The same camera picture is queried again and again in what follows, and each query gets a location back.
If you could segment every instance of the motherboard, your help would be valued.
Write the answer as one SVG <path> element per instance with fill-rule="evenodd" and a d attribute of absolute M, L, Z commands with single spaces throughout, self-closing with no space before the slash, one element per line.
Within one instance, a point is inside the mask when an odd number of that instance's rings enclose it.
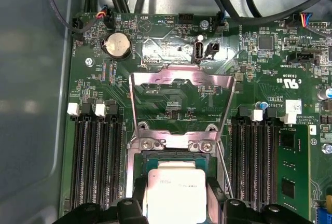
<path fill-rule="evenodd" d="M 107 209 L 160 161 L 181 160 L 255 210 L 277 203 L 316 221 L 332 208 L 331 46 L 287 20 L 100 19 L 73 41 L 60 216 L 86 202 Z M 139 133 L 146 139 L 134 150 Z M 193 135 L 203 143 L 188 144 Z M 207 137 L 221 140 L 230 187 Z"/>

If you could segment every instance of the barcode sticker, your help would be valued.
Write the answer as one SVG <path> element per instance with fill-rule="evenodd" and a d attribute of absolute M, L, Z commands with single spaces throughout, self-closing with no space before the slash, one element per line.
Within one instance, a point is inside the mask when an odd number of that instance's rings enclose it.
<path fill-rule="evenodd" d="M 287 114 L 302 114 L 302 101 L 301 100 L 286 100 L 286 113 Z"/>

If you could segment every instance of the green circuit board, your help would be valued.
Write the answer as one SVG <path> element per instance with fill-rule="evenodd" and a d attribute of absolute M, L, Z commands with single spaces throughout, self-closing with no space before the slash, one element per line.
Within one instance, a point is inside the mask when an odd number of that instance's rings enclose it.
<path fill-rule="evenodd" d="M 79 15 L 84 23 L 93 17 L 89 13 Z M 200 27 L 203 20 L 209 23 L 206 30 Z M 326 189 L 332 184 L 329 172 L 332 155 L 322 152 L 323 143 L 332 142 L 331 125 L 321 123 L 321 116 L 332 114 L 322 110 L 322 100 L 317 97 L 318 91 L 331 86 L 332 82 L 331 40 L 298 26 L 288 26 L 285 21 L 264 26 L 238 26 L 226 19 L 219 33 L 216 32 L 215 16 L 194 16 L 189 24 L 178 21 L 178 15 L 116 13 L 113 32 L 126 34 L 132 42 L 131 55 L 123 61 L 111 59 L 101 49 L 100 41 L 111 33 L 102 20 L 84 34 L 83 40 L 73 41 L 68 102 L 94 107 L 95 100 L 113 101 L 120 115 L 120 134 L 116 137 L 118 152 L 114 153 L 117 157 L 107 157 L 108 160 L 116 159 L 118 165 L 112 184 L 116 193 L 112 198 L 125 197 L 126 192 L 127 144 L 134 132 L 129 75 L 156 73 L 169 64 L 190 65 L 193 43 L 202 35 L 204 48 L 214 42 L 220 45 L 220 50 L 213 59 L 203 60 L 197 66 L 207 74 L 233 75 L 237 80 L 222 135 L 227 166 L 231 170 L 231 123 L 239 106 L 250 112 L 255 109 L 256 102 L 267 102 L 268 107 L 276 110 L 278 118 L 286 112 L 296 113 L 295 125 L 281 124 L 276 131 L 275 200 L 304 218 L 315 220 L 316 208 L 324 207 Z M 312 21 L 310 24 L 325 31 L 331 29 L 329 22 Z M 288 56 L 305 49 L 314 50 L 311 52 L 315 52 L 319 64 L 287 61 Z M 86 58 L 93 60 L 92 66 L 85 64 Z M 196 87 L 190 81 L 177 78 L 170 85 L 136 86 L 135 92 L 138 121 L 146 122 L 150 129 L 169 130 L 173 134 L 204 131 L 209 124 L 217 125 L 227 103 L 220 87 Z M 70 210 L 77 129 L 75 121 L 68 116 L 61 216 Z M 283 145 L 284 132 L 292 135 L 292 147 Z M 113 175 L 110 170 L 108 168 L 107 173 Z M 90 200 L 96 202 L 93 194 Z"/>

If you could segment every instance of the blue wire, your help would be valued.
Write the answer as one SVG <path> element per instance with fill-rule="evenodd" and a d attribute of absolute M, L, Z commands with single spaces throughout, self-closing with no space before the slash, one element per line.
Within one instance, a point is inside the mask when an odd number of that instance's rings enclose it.
<path fill-rule="evenodd" d="M 309 24 L 309 19 L 311 18 L 311 16 L 312 16 L 312 13 L 309 13 L 307 16 L 306 26 Z"/>

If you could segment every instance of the black dimm slot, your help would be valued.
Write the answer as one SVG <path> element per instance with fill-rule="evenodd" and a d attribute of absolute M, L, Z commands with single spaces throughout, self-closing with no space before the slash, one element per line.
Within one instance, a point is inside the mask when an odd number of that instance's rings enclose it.
<path fill-rule="evenodd" d="M 121 165 L 121 146 L 122 146 L 122 124 L 113 123 L 112 128 L 112 140 L 110 141 L 110 192 L 109 192 L 109 204 L 111 204 L 119 195 L 119 183 L 120 183 L 120 165 Z"/>
<path fill-rule="evenodd" d="M 109 158 L 109 123 L 105 123 L 105 130 L 104 130 L 104 140 L 103 140 L 103 148 L 101 149 L 101 159 L 100 159 L 100 167 L 101 170 L 101 179 L 100 179 L 100 194 L 101 200 L 100 205 L 102 209 L 106 210 L 107 204 L 107 167 L 108 167 L 108 158 Z"/>
<path fill-rule="evenodd" d="M 250 125 L 246 125 L 246 136 L 245 136 L 245 154 L 244 154 L 244 200 L 249 201 L 250 200 L 250 187 L 252 185 L 250 184 L 250 162 L 251 162 L 251 157 L 250 157 L 250 150 L 251 150 L 251 139 L 250 139 Z"/>
<path fill-rule="evenodd" d="M 77 147 L 77 170 L 76 170 L 76 182 L 75 182 L 75 202 L 74 208 L 78 207 L 81 197 L 81 181 L 82 181 L 82 169 L 83 169 L 83 154 L 84 154 L 84 131 L 85 131 L 85 122 L 81 122 L 79 134 L 78 134 L 78 147 Z"/>
<path fill-rule="evenodd" d="M 90 174 L 90 164 L 91 164 L 91 135 L 92 135 L 92 123 L 86 123 L 86 134 L 84 138 L 84 167 L 83 167 L 83 203 L 88 202 L 89 197 L 89 185 L 91 181 L 89 181 Z"/>
<path fill-rule="evenodd" d="M 264 126 L 263 138 L 262 138 L 262 201 L 267 205 L 270 199 L 270 127 Z"/>
<path fill-rule="evenodd" d="M 79 163 L 78 159 L 80 153 L 80 141 L 81 141 L 81 133 L 83 129 L 83 123 L 81 121 L 75 122 L 75 136 L 74 136 L 74 147 L 73 147 L 73 165 L 72 165 L 72 180 L 71 180 L 71 195 L 70 195 L 70 208 L 73 210 L 77 204 L 77 195 L 78 195 L 78 171 L 79 171 Z"/>
<path fill-rule="evenodd" d="M 96 162 L 96 202 L 105 206 L 105 186 L 106 186 L 106 168 L 107 168 L 107 149 L 108 149 L 108 123 L 99 123 L 98 127 L 98 156 Z"/>
<path fill-rule="evenodd" d="M 279 145 L 279 127 L 273 126 L 270 129 L 270 202 L 275 203 L 277 201 L 278 193 L 278 145 Z"/>
<path fill-rule="evenodd" d="M 263 159 L 262 156 L 264 153 L 268 151 L 263 151 L 263 127 L 258 125 L 256 127 L 257 132 L 257 199 L 256 199 L 256 206 L 261 209 L 263 203 L 262 197 L 262 179 L 263 179 Z"/>
<path fill-rule="evenodd" d="M 240 163 L 239 163 L 239 183 L 240 183 L 240 197 L 239 199 L 244 200 L 245 198 L 245 187 L 246 181 L 245 181 L 245 141 L 247 138 L 248 133 L 246 132 L 246 125 L 241 126 L 241 138 L 239 140 L 239 150 L 240 150 Z"/>
<path fill-rule="evenodd" d="M 86 202 L 93 202 L 94 195 L 94 174 L 96 162 L 96 122 L 91 123 L 91 138 L 90 138 L 90 159 L 89 159 L 89 174 L 88 174 L 88 196 Z"/>
<path fill-rule="evenodd" d="M 251 147 L 250 147 L 250 157 L 251 161 L 249 163 L 249 171 L 250 171 L 250 202 L 251 207 L 256 210 L 256 196 L 257 196 L 257 129 L 255 126 L 251 126 Z"/>
<path fill-rule="evenodd" d="M 231 141 L 230 141 L 230 181 L 233 190 L 234 197 L 237 197 L 236 192 L 236 168 L 237 168 L 237 161 L 236 161 L 236 150 L 237 150 L 237 139 L 238 139 L 238 126 L 236 124 L 232 125 L 231 128 Z"/>

